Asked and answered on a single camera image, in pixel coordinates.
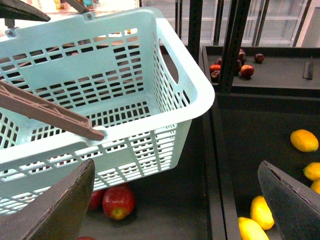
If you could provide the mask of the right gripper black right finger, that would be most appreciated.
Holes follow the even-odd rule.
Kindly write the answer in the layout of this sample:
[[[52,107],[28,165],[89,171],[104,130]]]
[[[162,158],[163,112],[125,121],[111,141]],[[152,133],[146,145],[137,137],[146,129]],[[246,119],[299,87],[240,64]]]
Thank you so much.
[[[258,181],[283,240],[320,238],[320,194],[284,171],[263,161]]]

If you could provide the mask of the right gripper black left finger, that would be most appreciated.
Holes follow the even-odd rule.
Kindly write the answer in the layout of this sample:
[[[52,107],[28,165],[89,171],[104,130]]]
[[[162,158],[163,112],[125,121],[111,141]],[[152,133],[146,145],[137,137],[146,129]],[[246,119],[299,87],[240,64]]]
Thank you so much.
[[[94,188],[90,158],[0,224],[2,240],[75,240]]]

